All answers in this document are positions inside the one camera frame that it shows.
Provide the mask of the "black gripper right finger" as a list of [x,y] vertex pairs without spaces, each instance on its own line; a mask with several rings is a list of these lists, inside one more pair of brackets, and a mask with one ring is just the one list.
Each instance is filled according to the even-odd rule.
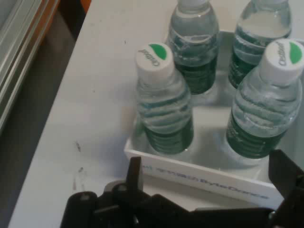
[[269,154],[268,176],[284,198],[270,219],[271,228],[304,226],[304,171],[282,150]]

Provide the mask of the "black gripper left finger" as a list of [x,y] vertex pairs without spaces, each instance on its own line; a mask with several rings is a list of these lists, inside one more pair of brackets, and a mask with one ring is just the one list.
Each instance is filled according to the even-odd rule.
[[160,194],[143,191],[141,157],[130,159],[126,179],[111,182],[97,196],[92,191],[67,200],[62,228],[184,228],[190,212]]

